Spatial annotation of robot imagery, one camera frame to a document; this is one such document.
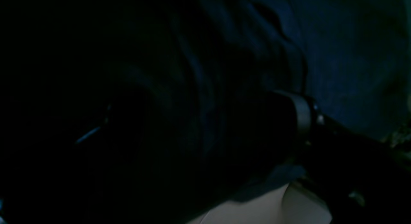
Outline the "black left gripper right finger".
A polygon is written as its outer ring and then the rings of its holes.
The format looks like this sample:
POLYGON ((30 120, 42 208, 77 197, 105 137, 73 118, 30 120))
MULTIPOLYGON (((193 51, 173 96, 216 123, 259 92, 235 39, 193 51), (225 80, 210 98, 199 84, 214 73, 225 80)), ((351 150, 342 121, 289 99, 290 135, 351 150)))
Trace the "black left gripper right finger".
POLYGON ((349 131, 301 94, 271 92, 270 115, 334 224, 410 223, 410 154, 349 131))

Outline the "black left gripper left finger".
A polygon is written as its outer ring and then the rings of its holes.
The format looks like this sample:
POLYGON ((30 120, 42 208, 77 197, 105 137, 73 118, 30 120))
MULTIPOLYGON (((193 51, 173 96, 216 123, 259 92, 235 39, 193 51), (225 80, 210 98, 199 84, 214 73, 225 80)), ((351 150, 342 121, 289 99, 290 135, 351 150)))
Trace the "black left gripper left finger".
POLYGON ((128 89, 86 114, 35 102, 1 110, 1 223, 107 224, 110 173, 136 153, 151 96, 128 89))

